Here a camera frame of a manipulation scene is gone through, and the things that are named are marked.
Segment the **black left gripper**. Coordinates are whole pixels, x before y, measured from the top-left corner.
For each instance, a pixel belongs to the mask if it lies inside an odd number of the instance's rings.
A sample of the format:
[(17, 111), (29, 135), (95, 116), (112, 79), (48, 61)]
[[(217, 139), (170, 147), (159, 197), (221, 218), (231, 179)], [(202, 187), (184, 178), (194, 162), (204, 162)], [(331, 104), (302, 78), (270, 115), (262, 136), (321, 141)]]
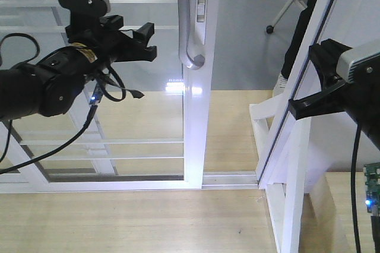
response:
[(121, 31), (124, 26), (121, 15), (79, 8), (69, 11), (70, 22), (65, 28), (69, 43), (64, 47), (65, 69), (103, 69), (114, 62), (152, 62), (157, 57), (157, 46), (137, 47), (137, 41), (147, 46), (154, 34), (154, 23), (145, 23), (133, 30), (130, 37)]

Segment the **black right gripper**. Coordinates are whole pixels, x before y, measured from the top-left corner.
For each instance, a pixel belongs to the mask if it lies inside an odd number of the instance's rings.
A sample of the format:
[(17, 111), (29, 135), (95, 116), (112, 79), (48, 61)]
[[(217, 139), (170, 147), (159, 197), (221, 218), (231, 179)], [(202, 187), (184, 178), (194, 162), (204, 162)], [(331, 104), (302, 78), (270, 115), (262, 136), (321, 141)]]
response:
[(372, 63), (373, 73), (359, 72), (350, 84), (336, 73), (340, 55), (349, 49), (333, 39), (309, 47), (309, 59), (318, 73), (321, 91), (302, 99), (290, 99), (288, 111), (295, 120), (345, 111), (379, 146), (379, 59)]

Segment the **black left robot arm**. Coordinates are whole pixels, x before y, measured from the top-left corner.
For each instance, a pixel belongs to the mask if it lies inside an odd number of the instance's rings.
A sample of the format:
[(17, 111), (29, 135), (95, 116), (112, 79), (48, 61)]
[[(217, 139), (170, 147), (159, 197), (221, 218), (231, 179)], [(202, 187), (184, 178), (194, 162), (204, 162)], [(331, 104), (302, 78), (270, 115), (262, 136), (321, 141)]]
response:
[(54, 50), (36, 64), (20, 62), (1, 71), (1, 120), (38, 113), (65, 114), (89, 81), (124, 87), (111, 67), (114, 62), (153, 61), (156, 46), (148, 41), (154, 24), (145, 23), (132, 36), (120, 31), (120, 15), (70, 12), (69, 45)]

